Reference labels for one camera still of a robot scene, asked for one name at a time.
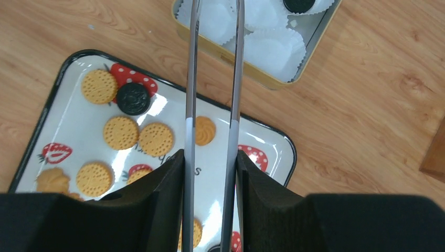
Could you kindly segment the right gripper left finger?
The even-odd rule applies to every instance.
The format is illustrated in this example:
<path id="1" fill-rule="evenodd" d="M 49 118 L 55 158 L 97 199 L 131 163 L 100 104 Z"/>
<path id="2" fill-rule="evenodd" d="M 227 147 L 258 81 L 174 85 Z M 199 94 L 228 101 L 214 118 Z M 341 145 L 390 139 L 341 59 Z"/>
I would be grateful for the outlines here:
<path id="1" fill-rule="evenodd" d="M 184 151 L 95 201 L 58 193 L 1 195 L 1 251 L 176 251 Z"/>

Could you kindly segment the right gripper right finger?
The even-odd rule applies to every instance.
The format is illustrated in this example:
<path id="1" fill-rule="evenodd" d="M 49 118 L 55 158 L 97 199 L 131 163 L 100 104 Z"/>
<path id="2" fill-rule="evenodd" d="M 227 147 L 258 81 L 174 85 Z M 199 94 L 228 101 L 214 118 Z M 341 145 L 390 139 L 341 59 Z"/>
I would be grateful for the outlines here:
<path id="1" fill-rule="evenodd" d="M 243 251 L 444 251 L 444 210 L 406 194 L 300 196 L 237 154 Z"/>

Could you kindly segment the swirl butter cookie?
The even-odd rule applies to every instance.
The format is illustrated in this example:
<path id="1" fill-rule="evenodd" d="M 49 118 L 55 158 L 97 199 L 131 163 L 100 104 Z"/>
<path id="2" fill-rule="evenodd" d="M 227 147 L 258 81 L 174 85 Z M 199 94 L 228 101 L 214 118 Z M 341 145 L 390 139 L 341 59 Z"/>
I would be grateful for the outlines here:
<path id="1" fill-rule="evenodd" d="M 216 126 L 213 121 L 205 116 L 196 118 L 195 143 L 204 146 L 210 143 L 216 134 Z"/>

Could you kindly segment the black sandwich cookie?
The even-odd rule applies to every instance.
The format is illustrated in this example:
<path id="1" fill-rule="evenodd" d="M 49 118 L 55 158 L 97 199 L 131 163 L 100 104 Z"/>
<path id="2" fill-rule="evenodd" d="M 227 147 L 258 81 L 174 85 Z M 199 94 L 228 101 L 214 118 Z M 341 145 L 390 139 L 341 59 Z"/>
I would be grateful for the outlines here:
<path id="1" fill-rule="evenodd" d="M 119 109 L 130 116 L 138 116 L 146 112 L 151 103 L 149 91 L 140 83 L 126 83 L 116 93 Z"/>
<path id="2" fill-rule="evenodd" d="M 315 4 L 315 0 L 283 0 L 285 8 L 294 14 L 303 14 Z"/>

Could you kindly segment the metal tongs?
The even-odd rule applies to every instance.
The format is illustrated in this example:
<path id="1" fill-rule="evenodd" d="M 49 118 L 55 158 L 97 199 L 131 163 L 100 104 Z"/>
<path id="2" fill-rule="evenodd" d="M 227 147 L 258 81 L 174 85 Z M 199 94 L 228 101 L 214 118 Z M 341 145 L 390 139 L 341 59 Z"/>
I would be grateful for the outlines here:
<path id="1" fill-rule="evenodd" d="M 232 104 L 228 134 L 228 151 L 225 176 L 224 202 L 222 210 L 222 226 L 220 251 L 231 251 L 231 234 L 235 204 L 236 159 L 238 153 L 240 98 L 243 75 L 243 48 L 245 3 L 237 1 L 237 26 L 234 79 L 232 85 Z M 195 176 L 195 146 L 210 143 L 216 133 L 213 121 L 204 116 L 196 115 L 197 97 L 197 51 L 199 38 L 199 19 L 201 2 L 193 1 L 190 13 L 190 36 L 188 53 L 188 73 L 186 87 L 186 119 L 185 119 L 185 181 L 183 195 L 181 250 L 194 249 L 194 176 Z"/>

